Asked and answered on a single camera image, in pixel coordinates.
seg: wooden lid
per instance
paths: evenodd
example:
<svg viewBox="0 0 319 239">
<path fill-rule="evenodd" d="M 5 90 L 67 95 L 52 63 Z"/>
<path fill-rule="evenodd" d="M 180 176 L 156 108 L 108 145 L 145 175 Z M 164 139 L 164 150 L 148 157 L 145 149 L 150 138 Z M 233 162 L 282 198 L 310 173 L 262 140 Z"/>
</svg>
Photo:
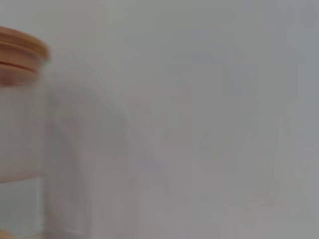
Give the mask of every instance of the wooden lid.
<svg viewBox="0 0 319 239">
<path fill-rule="evenodd" d="M 0 44 L 9 43 L 35 52 L 45 60 L 49 58 L 49 49 L 41 40 L 7 27 L 0 26 Z"/>
</svg>

